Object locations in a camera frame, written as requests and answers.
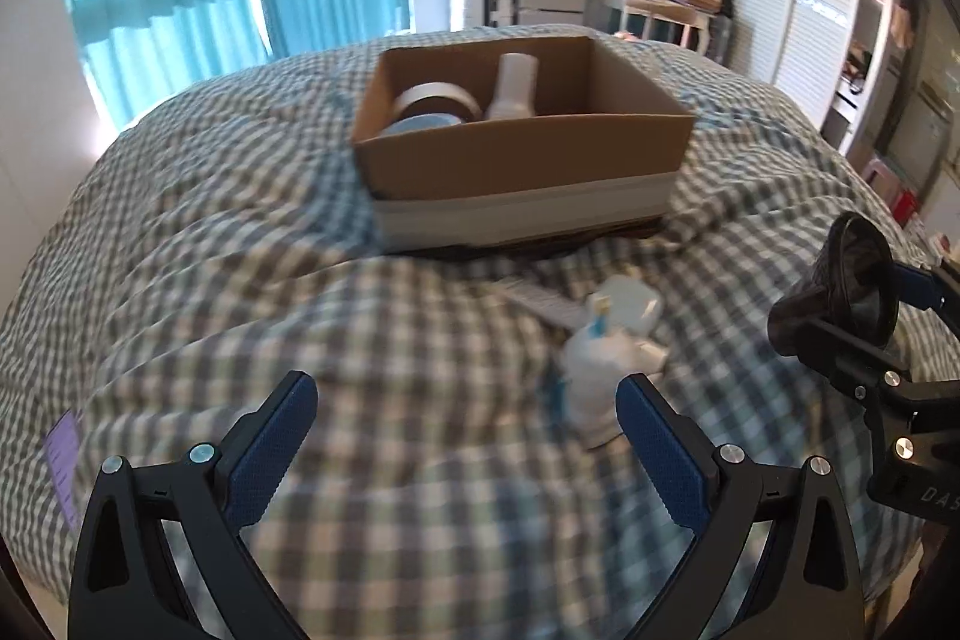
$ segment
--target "bed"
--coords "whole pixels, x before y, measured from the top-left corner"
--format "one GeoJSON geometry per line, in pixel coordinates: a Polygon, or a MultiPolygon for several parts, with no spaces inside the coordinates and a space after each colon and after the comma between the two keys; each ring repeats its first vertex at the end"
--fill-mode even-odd
{"type": "MultiPolygon", "coordinates": [[[[896,258],[922,261],[883,204],[788,98],[672,44],[602,37],[697,121],[664,228],[541,261],[378,254],[349,151],[376,55],[398,44],[583,35],[573,26],[392,37],[197,85],[124,132],[78,187],[0,327],[0,533],[25,575],[66,600],[75,544],[43,440],[66,410],[80,510],[100,463],[179,458],[218,439],[288,369],[318,420],[248,545],[318,638],[618,638],[688,544],[625,437],[584,451],[546,402],[556,335],[500,297],[520,275],[583,299],[613,273],[664,295],[659,388],[714,442],[756,461],[820,453],[848,500],[868,600],[915,551],[915,519],[865,493],[856,405],[765,335],[771,304],[858,210],[896,258]]],[[[904,307],[914,377],[960,352],[904,307]]],[[[215,611],[182,540],[200,615],[215,611]]],[[[715,616],[760,554],[755,530],[715,616]]]]}

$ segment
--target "metal screw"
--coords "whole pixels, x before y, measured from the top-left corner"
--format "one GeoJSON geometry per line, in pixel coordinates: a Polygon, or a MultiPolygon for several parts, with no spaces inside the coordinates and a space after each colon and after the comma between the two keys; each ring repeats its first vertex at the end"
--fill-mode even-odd
{"type": "Polygon", "coordinates": [[[190,450],[190,461],[193,461],[195,464],[203,464],[210,461],[213,458],[213,446],[203,442],[200,445],[194,445],[190,450]]]}
{"type": "Polygon", "coordinates": [[[901,437],[894,443],[894,450],[900,458],[906,461],[907,458],[913,456],[913,443],[906,437],[901,437]]]}
{"type": "Polygon", "coordinates": [[[739,464],[744,458],[747,458],[747,453],[744,453],[743,448],[739,445],[721,445],[720,458],[731,464],[739,464]]]}
{"type": "Polygon", "coordinates": [[[810,469],[812,469],[818,475],[829,475],[830,462],[827,461],[823,456],[813,456],[813,458],[810,459],[810,469]]]}
{"type": "Polygon", "coordinates": [[[104,463],[100,465],[100,468],[107,473],[107,475],[112,475],[120,467],[123,466],[123,458],[121,456],[107,456],[104,459],[104,463]]]}

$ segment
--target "red object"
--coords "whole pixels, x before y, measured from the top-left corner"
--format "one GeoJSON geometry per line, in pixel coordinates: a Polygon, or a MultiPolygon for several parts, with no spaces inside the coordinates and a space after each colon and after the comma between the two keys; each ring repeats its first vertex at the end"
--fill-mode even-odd
{"type": "Polygon", "coordinates": [[[896,199],[893,209],[890,212],[894,215],[894,220],[899,223],[901,226],[906,225],[906,221],[913,218],[913,214],[917,212],[917,209],[920,207],[920,202],[917,201],[917,197],[914,196],[912,191],[903,191],[899,196],[899,199],[896,199]]]}

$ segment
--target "cardboard package on table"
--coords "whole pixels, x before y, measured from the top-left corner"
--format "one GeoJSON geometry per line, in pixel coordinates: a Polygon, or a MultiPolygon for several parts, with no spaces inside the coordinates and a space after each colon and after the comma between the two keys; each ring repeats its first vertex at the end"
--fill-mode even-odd
{"type": "Polygon", "coordinates": [[[386,50],[352,143],[386,249],[496,247],[655,228],[692,127],[688,111],[597,40],[496,39],[386,50]],[[505,52],[539,59],[534,118],[378,137],[395,99],[424,82],[452,82],[486,108],[505,52]]]}

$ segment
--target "purple paper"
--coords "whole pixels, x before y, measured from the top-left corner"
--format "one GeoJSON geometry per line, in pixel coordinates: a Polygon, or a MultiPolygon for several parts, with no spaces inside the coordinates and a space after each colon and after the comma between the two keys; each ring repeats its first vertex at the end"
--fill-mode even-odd
{"type": "Polygon", "coordinates": [[[77,434],[77,418],[73,410],[67,410],[64,416],[56,421],[56,426],[50,429],[50,434],[47,434],[43,443],[43,452],[54,479],[56,501],[70,528],[76,531],[80,527],[80,519],[77,518],[77,509],[73,506],[72,489],[73,469],[77,465],[77,453],[80,452],[80,436],[77,434]]]}

